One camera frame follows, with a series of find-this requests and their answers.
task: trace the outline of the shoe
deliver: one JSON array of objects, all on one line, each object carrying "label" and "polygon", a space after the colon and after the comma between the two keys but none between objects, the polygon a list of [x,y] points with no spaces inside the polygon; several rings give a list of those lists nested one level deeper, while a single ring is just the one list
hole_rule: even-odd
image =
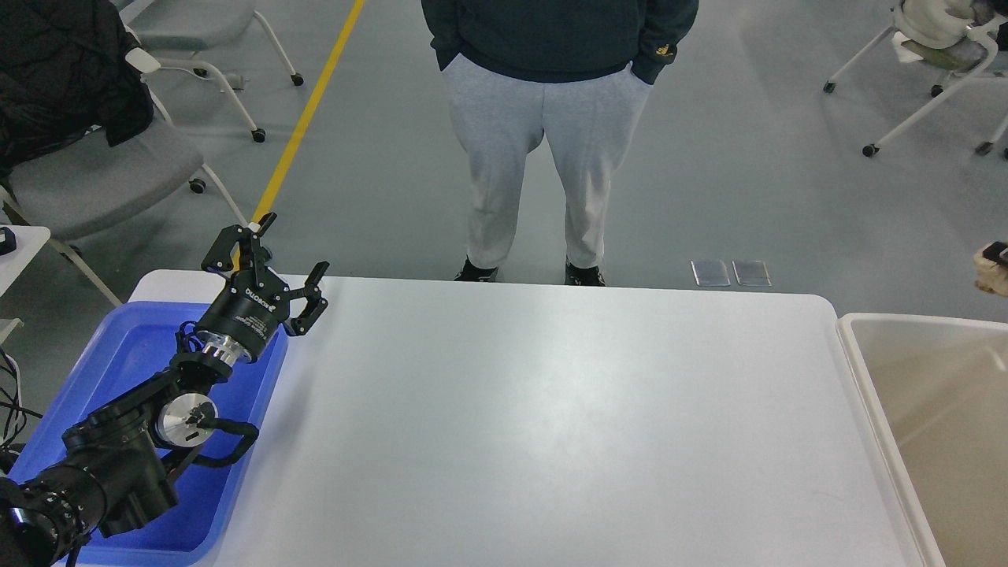
[{"label": "shoe", "polygon": [[456,281],[496,281],[497,280],[497,268],[491,267],[489,269],[484,269],[482,267],[476,267],[473,262],[466,258],[466,264],[462,266],[459,273],[455,274]]},{"label": "shoe", "polygon": [[599,266],[577,267],[571,260],[566,262],[566,285],[568,286],[595,286],[606,287],[606,279],[602,276]]}]

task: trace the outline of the dark green hoodie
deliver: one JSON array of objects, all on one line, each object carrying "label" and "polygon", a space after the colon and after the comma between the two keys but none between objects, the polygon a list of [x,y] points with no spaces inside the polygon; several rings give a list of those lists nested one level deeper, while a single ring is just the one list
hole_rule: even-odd
[{"label": "dark green hoodie", "polygon": [[464,53],[538,83],[633,72],[653,84],[675,59],[699,0],[421,0],[442,70]]}]

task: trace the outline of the robotic arm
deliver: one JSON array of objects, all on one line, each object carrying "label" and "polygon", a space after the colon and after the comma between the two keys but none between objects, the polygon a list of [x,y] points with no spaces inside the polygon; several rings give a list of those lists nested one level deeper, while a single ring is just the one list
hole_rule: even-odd
[{"label": "robotic arm", "polygon": [[[221,231],[203,269],[227,285],[192,332],[179,329],[167,367],[68,429],[64,460],[21,485],[0,478],[0,565],[47,567],[68,557],[72,566],[93,530],[105,537],[139,530],[177,504],[174,482],[190,465],[229,466],[251,448],[258,430],[219,417],[211,388],[237,362],[255,362],[281,325],[303,335],[328,306],[319,288],[328,262],[316,264],[299,290],[266,266],[260,239],[275,218]],[[300,298],[306,305],[292,318],[290,302]],[[229,455],[201,455],[217,430],[241,439]]]}]

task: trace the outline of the beige plastic bin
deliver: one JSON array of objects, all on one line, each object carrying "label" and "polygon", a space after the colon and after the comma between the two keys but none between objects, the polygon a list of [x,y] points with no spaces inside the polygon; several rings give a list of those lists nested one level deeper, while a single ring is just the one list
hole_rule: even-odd
[{"label": "beige plastic bin", "polygon": [[1008,566],[1008,324],[856,313],[840,334],[925,561]]}]

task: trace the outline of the gray sweatpants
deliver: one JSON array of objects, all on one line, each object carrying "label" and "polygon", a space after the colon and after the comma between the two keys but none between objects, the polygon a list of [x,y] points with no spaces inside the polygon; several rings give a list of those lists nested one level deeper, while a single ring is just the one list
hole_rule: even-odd
[{"label": "gray sweatpants", "polygon": [[525,157],[549,141],[566,196],[568,258],[602,261],[613,173],[626,155],[650,86],[630,67],[577,83],[530,83],[458,55],[443,73],[456,135],[469,155],[473,203],[467,253],[477,267],[500,265],[518,223]]}]

